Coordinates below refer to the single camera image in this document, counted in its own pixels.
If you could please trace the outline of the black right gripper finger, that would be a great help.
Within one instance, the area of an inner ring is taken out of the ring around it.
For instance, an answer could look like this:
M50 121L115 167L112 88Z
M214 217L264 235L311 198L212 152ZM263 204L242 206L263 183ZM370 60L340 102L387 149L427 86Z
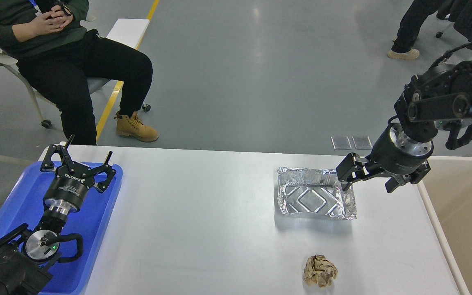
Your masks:
M431 170L429 163L423 163L418 166L416 170L406 175L392 175L385 183L386 192L392 193L398 187L404 186L407 183L418 184L427 173Z
M356 153L349 153L336 167L337 179L341 183L341 190L346 192L353 183L372 179L374 175L364 168L372 164L370 155L361 157Z

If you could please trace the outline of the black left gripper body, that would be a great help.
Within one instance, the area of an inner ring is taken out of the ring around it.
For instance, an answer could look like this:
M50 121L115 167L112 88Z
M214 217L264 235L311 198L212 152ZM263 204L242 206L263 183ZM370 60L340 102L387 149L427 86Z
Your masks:
M90 166L74 164L74 168L67 164L55 168L54 163L43 163L43 172L54 172L54 179L43 196L45 211L75 213L81 210L90 187L95 184L95 174Z

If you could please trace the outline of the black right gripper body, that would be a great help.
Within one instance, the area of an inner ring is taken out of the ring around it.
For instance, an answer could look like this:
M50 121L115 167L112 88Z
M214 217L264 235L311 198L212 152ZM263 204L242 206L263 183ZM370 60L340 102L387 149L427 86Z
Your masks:
M427 159L434 151L433 142L417 142L407 136L399 123L390 123L366 157L368 172L384 176L401 175L409 181L421 181L431 170Z

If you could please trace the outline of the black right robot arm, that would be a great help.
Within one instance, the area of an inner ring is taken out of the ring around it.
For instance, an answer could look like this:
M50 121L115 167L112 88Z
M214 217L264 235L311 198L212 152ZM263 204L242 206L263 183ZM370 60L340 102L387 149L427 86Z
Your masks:
M436 122L449 132L445 146L455 150L472 141L472 60L457 65L445 61L468 47L444 52L421 74L414 75L395 102L395 116L366 157L349 153L337 166L337 179L346 192L353 183L387 177L386 191L419 183L430 171Z

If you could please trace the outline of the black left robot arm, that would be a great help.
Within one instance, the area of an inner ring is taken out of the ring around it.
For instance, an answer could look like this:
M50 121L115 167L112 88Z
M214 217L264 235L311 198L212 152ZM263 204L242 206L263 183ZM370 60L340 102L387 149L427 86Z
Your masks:
M122 170L71 159L50 145L0 210L0 295L75 295L87 282Z

